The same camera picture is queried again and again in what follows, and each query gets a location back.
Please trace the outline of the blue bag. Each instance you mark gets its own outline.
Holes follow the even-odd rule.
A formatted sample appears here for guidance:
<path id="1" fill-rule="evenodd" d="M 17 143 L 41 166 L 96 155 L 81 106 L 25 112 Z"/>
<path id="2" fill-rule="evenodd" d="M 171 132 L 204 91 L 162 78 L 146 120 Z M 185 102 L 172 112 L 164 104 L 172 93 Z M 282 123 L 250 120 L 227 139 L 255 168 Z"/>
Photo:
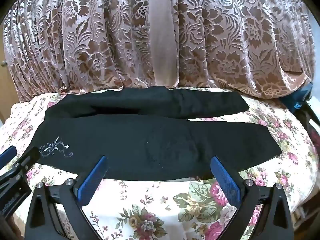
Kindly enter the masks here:
<path id="1" fill-rule="evenodd" d="M 299 110 L 303 106 L 304 102 L 310 98 L 312 88 L 313 83 L 310 82 L 293 93 L 279 98 L 279 100 L 291 113 L 295 113 L 295 111 Z"/>

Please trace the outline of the wooden cabinet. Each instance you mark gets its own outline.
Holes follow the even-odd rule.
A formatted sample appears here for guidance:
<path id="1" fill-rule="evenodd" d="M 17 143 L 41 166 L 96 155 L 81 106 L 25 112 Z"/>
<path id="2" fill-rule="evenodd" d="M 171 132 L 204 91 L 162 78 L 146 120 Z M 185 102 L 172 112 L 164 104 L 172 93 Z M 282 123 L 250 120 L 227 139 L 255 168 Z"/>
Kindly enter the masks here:
<path id="1" fill-rule="evenodd" d="M 0 107 L 1 107 L 1 122 L 5 123 L 11 114 L 11 108 L 19 102 L 16 89 L 9 72 L 8 64 L 4 55 L 3 43 L 3 25 L 1 24 L 1 47 L 0 47 Z"/>

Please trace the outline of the brown floral curtain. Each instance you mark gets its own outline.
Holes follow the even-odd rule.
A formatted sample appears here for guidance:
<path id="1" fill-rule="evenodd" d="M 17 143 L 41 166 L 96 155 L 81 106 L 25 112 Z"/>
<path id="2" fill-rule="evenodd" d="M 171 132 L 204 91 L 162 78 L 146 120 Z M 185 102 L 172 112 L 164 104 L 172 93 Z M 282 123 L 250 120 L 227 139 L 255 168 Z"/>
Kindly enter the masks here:
<path id="1" fill-rule="evenodd" d="M 150 86 L 274 99 L 315 71 L 302 0 L 17 0 L 3 43 L 22 102 Z"/>

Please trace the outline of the floral bedspread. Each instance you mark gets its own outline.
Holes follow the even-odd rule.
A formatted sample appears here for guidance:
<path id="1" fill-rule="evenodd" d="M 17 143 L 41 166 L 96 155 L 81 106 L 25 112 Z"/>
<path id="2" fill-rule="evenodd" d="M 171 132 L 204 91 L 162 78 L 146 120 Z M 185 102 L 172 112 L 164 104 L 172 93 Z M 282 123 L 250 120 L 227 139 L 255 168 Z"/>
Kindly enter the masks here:
<path id="1" fill-rule="evenodd" d="M 319 157 L 303 125 L 277 100 L 242 96 L 249 110 L 235 115 L 196 121 L 252 122 L 268 127 L 282 150 L 279 157 L 240 172 L 258 185 L 284 187 L 290 211 L 311 193 L 317 180 Z M 16 103 L 1 127 L 1 153 L 11 145 L 19 158 L 44 119 L 48 107 L 63 98 L 58 93 Z M 35 164 L 28 172 L 33 190 L 37 183 L 59 185 L 76 174 Z M 235 208 L 230 206 L 215 179 L 176 181 L 125 181 L 104 179 L 84 213 L 102 239 L 217 239 Z"/>

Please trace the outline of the black pants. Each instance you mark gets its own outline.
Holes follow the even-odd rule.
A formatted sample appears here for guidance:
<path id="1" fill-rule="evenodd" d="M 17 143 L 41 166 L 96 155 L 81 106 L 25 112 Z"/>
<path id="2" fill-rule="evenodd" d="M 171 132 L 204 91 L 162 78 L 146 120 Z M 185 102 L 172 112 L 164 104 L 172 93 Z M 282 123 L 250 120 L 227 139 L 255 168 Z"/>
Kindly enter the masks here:
<path id="1" fill-rule="evenodd" d="M 69 94 L 49 107 L 31 147 L 39 163 L 79 174 L 104 155 L 106 177 L 165 181 L 210 174 L 218 157 L 236 171 L 281 154 L 267 127 L 216 117 L 249 109 L 236 92 L 125 88 Z"/>

